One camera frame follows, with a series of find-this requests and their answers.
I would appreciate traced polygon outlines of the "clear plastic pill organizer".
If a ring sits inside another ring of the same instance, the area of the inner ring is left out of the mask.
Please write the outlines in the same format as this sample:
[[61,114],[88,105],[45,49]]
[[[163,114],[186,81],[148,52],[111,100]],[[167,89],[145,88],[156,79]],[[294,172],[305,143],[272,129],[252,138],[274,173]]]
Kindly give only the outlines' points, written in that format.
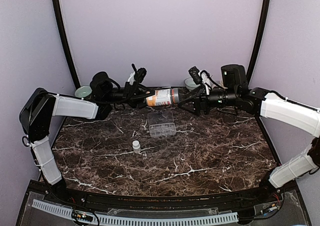
[[176,126],[171,111],[149,113],[147,115],[147,123],[152,138],[176,135]]

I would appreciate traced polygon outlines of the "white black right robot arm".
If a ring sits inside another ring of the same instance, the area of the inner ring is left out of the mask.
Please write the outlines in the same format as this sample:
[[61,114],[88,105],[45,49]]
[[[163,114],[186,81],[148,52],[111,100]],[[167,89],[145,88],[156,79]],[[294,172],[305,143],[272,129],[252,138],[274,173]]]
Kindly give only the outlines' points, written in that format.
[[194,115],[208,114],[211,108],[235,107],[255,117],[281,121],[299,128],[314,137],[311,144],[300,154],[281,166],[270,170],[259,183],[255,198],[267,202],[275,189],[320,168],[320,110],[282,96],[276,91],[263,88],[249,89],[245,68],[242,65],[221,67],[222,86],[210,87],[213,79],[206,70],[197,67],[189,74],[198,88],[180,101],[178,107]]

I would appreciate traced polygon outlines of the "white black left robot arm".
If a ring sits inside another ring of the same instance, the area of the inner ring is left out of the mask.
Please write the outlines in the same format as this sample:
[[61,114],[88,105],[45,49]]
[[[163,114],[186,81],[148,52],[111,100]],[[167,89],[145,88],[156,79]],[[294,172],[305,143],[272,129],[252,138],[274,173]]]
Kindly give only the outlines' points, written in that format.
[[115,105],[129,104],[135,107],[142,102],[142,82],[147,72],[139,68],[132,72],[121,87],[106,72],[95,74],[89,84],[89,99],[51,93],[37,88],[19,114],[24,146],[30,148],[34,163],[52,187],[51,196],[60,204],[71,199],[65,189],[66,182],[60,172],[49,140],[49,130],[55,117],[73,117],[87,120],[104,120]]

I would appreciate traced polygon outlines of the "orange pill bottle grey cap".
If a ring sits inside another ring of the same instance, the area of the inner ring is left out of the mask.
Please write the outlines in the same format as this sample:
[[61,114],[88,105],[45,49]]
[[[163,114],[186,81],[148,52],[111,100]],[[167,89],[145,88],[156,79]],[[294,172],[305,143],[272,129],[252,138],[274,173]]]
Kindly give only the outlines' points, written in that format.
[[179,89],[168,88],[155,90],[154,95],[147,97],[145,101],[149,107],[178,104],[180,102]]

